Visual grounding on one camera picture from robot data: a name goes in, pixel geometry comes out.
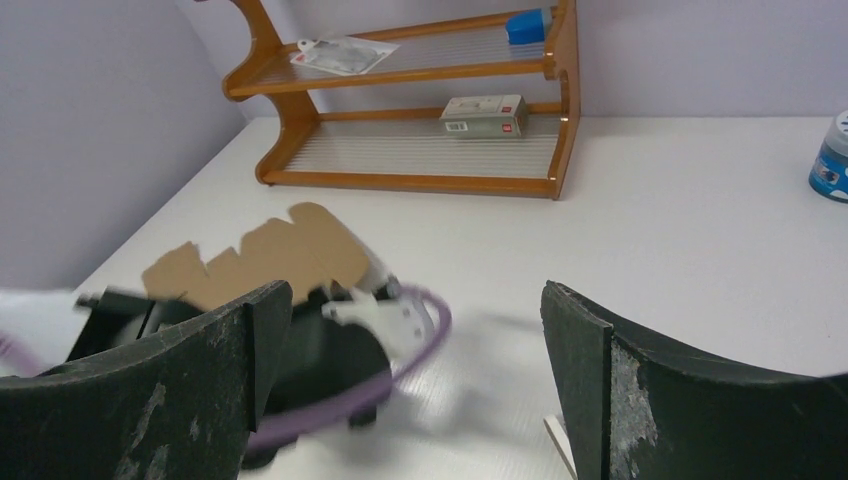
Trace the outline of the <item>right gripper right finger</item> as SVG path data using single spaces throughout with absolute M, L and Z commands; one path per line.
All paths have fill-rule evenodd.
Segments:
M 730 360 L 548 282 L 543 334 L 578 479 L 843 479 L 847 377 Z

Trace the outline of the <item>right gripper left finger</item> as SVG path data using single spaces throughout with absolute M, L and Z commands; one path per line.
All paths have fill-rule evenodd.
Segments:
M 158 333 L 1 381 L 5 479 L 234 479 L 290 323 L 274 281 Z

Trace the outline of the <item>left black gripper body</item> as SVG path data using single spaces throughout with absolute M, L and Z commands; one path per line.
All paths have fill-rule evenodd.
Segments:
M 386 353 L 367 329 L 341 325 L 321 313 L 329 301 L 351 298 L 349 290 L 333 284 L 313 289 L 294 305 L 267 416 L 330 398 L 389 368 Z M 88 318 L 69 360 L 131 343 L 204 312 L 182 299 L 155 300 L 115 289 L 82 295 L 74 309 Z

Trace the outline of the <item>brown cardboard box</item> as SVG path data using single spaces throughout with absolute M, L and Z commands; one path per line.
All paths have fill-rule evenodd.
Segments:
M 302 202 L 289 216 L 267 220 L 237 249 L 208 261 L 192 242 L 167 252 L 142 273 L 146 293 L 212 310 L 272 281 L 288 282 L 297 303 L 318 287 L 352 287 L 366 277 L 371 262 L 363 246 L 325 207 Z

